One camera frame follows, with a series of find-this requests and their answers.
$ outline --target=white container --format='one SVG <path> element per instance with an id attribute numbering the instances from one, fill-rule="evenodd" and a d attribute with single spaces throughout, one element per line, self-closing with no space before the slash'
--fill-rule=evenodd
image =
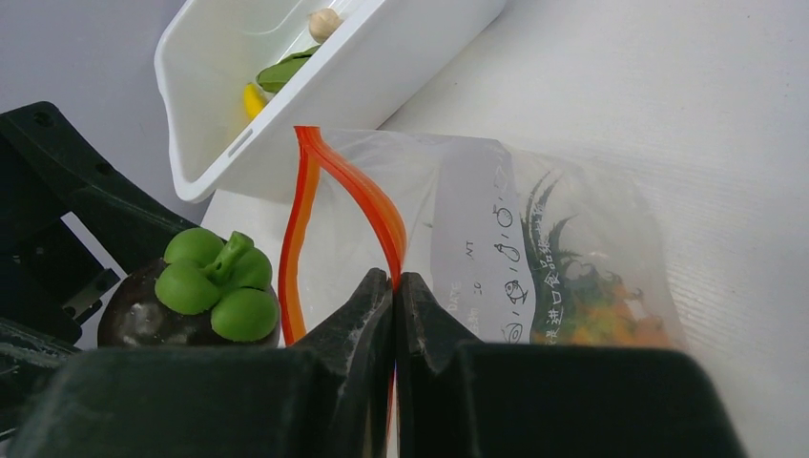
<path id="1" fill-rule="evenodd" d="M 157 45 L 177 195 L 216 189 L 287 201 L 293 126 L 375 129 L 503 9 L 507 0 L 188 0 Z M 249 122 L 242 92 L 262 69 L 316 43 L 308 14 L 345 22 Z"/>

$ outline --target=table surface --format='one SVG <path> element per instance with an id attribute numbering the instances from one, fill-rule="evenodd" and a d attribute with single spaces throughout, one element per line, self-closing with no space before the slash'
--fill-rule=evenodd
<path id="1" fill-rule="evenodd" d="M 809 448 L 809 3 L 514 1 L 382 129 L 578 146 L 651 203 L 692 354 L 753 456 Z M 288 207 L 204 217 L 276 260 Z"/>

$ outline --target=orange zipper seal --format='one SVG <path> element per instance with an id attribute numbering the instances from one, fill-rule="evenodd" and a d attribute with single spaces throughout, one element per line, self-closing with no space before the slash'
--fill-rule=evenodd
<path id="1" fill-rule="evenodd" d="M 298 260 L 312 215 L 312 205 L 325 169 L 360 205 L 382 246 L 394 291 L 399 287 L 407 249 L 402 216 L 380 187 L 356 166 L 326 144 L 318 127 L 296 127 L 300 145 L 300 165 L 292 212 L 280 253 L 279 299 L 281 328 L 286 345 L 306 334 L 298 291 Z"/>

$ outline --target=ziplock bag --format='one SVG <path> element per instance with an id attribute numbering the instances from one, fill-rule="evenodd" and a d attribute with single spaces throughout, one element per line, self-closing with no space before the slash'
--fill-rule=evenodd
<path id="1" fill-rule="evenodd" d="M 297 131 L 288 343 L 380 267 L 394 287 L 421 274 L 487 342 L 685 348 L 653 217 L 616 171 L 492 139 Z"/>

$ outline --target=garlic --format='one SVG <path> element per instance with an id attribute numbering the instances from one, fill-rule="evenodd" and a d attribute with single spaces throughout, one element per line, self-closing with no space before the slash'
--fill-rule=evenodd
<path id="1" fill-rule="evenodd" d="M 336 11 L 330 8 L 309 14 L 309 34 L 320 44 L 326 41 L 340 24 L 342 24 L 342 19 Z"/>

